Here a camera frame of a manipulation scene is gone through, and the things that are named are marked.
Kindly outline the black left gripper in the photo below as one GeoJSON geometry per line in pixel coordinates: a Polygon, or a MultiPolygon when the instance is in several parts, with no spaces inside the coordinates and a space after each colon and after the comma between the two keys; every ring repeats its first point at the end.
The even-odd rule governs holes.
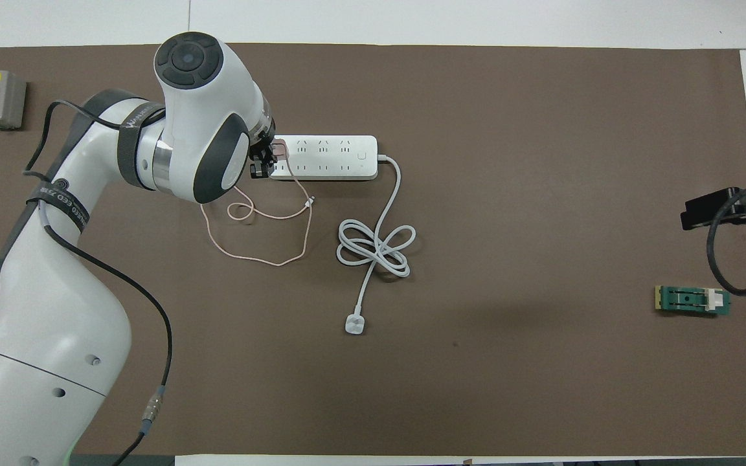
{"type": "Polygon", "coordinates": [[[251,178],[269,178],[275,171],[273,139],[262,139],[251,146],[251,178]]]}

